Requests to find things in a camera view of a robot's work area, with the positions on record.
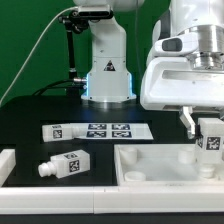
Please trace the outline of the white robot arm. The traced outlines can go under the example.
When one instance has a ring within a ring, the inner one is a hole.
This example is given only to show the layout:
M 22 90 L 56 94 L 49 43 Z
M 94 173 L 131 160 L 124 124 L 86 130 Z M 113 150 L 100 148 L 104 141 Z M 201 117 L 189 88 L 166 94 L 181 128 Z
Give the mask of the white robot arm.
M 73 0 L 89 19 L 93 34 L 92 68 L 83 98 L 120 103 L 134 97 L 126 69 L 126 33 L 111 10 L 137 8 L 136 0 Z M 153 29 L 140 103 L 146 110 L 180 113 L 188 136 L 196 136 L 191 114 L 224 110 L 224 0 L 171 0 Z

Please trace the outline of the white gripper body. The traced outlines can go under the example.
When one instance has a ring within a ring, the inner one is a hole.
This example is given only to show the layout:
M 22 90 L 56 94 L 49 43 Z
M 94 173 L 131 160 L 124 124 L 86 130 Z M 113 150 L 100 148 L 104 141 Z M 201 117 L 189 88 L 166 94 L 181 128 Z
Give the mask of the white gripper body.
M 224 107 L 224 72 L 192 70 L 184 57 L 153 59 L 144 74 L 140 103 L 146 110 Z

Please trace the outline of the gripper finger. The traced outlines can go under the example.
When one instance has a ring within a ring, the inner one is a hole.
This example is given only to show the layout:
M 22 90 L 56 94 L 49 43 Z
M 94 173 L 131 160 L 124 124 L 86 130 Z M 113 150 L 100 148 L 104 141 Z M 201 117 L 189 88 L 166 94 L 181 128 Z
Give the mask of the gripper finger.
M 187 135 L 189 139 L 194 139 L 196 136 L 196 125 L 193 118 L 191 117 L 192 113 L 193 109 L 188 106 L 183 106 L 179 112 L 180 120 L 187 129 Z

